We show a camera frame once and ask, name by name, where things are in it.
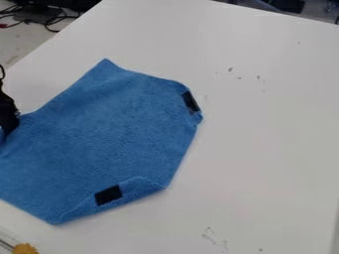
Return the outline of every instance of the folded towel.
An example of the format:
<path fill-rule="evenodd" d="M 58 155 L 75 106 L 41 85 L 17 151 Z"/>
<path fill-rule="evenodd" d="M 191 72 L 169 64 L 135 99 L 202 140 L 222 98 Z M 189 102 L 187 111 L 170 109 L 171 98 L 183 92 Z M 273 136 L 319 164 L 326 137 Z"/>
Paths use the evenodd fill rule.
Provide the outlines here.
<path fill-rule="evenodd" d="M 103 60 L 0 145 L 0 198 L 60 224 L 161 191 L 201 119 L 184 85 Z"/>

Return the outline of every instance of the table surface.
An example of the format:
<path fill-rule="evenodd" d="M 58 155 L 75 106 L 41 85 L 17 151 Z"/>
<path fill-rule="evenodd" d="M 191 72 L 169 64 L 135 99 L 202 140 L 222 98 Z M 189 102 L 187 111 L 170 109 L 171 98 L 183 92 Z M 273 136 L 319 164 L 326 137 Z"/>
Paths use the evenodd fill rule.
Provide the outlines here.
<path fill-rule="evenodd" d="M 169 189 L 62 226 L 1 201 L 1 226 L 44 254 L 331 252 L 338 27 L 208 0 L 106 0 L 12 66 L 7 90 L 33 111 L 103 58 L 178 80 L 200 104 Z"/>

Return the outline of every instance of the towel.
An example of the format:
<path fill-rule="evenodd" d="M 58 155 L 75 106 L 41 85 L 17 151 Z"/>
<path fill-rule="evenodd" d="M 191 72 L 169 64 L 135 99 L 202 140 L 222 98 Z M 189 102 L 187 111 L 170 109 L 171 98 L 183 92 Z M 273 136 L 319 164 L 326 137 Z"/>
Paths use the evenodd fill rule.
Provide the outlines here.
<path fill-rule="evenodd" d="M 165 189 L 202 119 L 179 82 L 103 60 L 0 145 L 0 198 L 51 224 Z"/>

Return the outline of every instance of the cable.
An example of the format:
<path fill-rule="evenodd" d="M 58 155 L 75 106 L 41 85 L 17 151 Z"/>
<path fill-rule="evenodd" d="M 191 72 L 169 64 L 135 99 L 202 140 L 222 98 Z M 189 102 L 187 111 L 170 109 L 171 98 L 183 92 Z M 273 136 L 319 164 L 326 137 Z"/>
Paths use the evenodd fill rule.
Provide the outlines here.
<path fill-rule="evenodd" d="M 22 8 L 23 8 L 23 6 L 18 5 L 18 4 L 15 4 L 15 5 L 12 5 L 12 6 L 8 7 L 8 8 L 6 8 L 6 9 L 1 10 L 1 11 L 0 11 L 0 15 L 17 13 L 17 12 L 19 12 Z"/>
<path fill-rule="evenodd" d="M 5 79 L 6 77 L 6 71 L 3 65 L 0 64 L 0 70 L 1 70 L 1 77 L 0 80 Z"/>
<path fill-rule="evenodd" d="M 13 5 L 13 6 L 10 6 L 6 9 L 4 9 L 4 10 L 1 10 L 0 15 L 3 15 L 3 16 L 0 16 L 0 20 L 3 19 L 3 18 L 15 16 L 16 13 L 19 12 L 22 8 L 24 8 L 24 6 Z M 77 16 L 70 16 L 70 15 L 67 15 L 66 12 L 62 8 L 59 8 L 59 9 L 61 10 L 61 16 L 57 15 L 57 16 L 52 17 L 51 19 L 47 20 L 45 23 L 38 23 L 38 24 L 43 25 L 48 31 L 50 31 L 52 33 L 58 33 L 59 30 L 51 29 L 50 26 L 54 25 L 58 22 L 61 22 L 64 19 L 77 19 L 81 16 L 81 13 L 79 11 L 78 11 Z M 12 27 L 18 26 L 22 23 L 29 24 L 31 22 L 34 22 L 34 21 L 23 20 L 23 21 L 19 21 L 17 23 L 14 23 L 14 24 L 0 24 L 0 29 L 12 28 Z"/>
<path fill-rule="evenodd" d="M 4 15 L 4 16 L 1 16 L 0 20 L 3 19 L 3 18 L 13 17 L 13 16 L 15 16 L 15 14 L 7 14 L 7 15 Z M 28 24 L 28 21 L 24 21 L 24 20 L 23 21 L 19 21 L 19 22 L 14 23 L 14 24 L 10 24 L 10 25 L 8 25 L 8 24 L 0 24 L 0 29 L 12 28 L 12 27 L 20 25 L 23 22 Z"/>
<path fill-rule="evenodd" d="M 78 14 L 77 16 L 69 16 L 69 15 L 66 14 L 66 12 L 62 8 L 60 8 L 60 10 L 61 10 L 61 13 L 63 14 L 63 16 L 57 15 L 56 17 L 53 17 L 53 18 L 47 20 L 44 23 L 44 27 L 52 33 L 58 33 L 58 32 L 60 32 L 60 30 L 51 29 L 49 26 L 54 25 L 58 22 L 61 22 L 64 19 L 77 19 L 81 16 L 81 13 L 79 11 L 77 12 L 77 14 Z"/>

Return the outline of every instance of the black object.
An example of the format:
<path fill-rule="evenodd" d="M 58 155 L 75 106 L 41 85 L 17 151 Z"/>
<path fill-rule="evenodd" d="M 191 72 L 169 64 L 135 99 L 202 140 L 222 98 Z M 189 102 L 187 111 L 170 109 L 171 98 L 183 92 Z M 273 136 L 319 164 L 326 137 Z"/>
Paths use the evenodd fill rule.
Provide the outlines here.
<path fill-rule="evenodd" d="M 95 201 L 97 205 L 102 205 L 122 197 L 122 193 L 119 186 L 114 186 L 109 189 L 98 192 L 95 195 Z"/>
<path fill-rule="evenodd" d="M 60 13 L 60 8 L 48 7 L 44 5 L 25 5 L 14 16 L 14 20 L 45 24 L 53 17 L 57 17 Z"/>
<path fill-rule="evenodd" d="M 290 13 L 301 13 L 305 5 L 301 0 L 263 0 L 263 2 Z"/>
<path fill-rule="evenodd" d="M 46 7 L 69 8 L 74 11 L 88 11 L 101 0 L 14 0 L 18 5 L 34 5 L 38 9 L 46 10 Z"/>
<path fill-rule="evenodd" d="M 5 78 L 5 69 L 0 64 L 2 76 L 0 77 L 0 126 L 6 138 L 20 124 L 19 111 L 14 104 L 14 100 L 2 91 L 3 79 Z"/>
<path fill-rule="evenodd" d="M 196 103 L 195 99 L 193 98 L 192 94 L 190 93 L 190 91 L 185 92 L 182 95 L 182 98 L 190 114 L 194 114 L 194 112 L 200 111 L 200 108 Z"/>

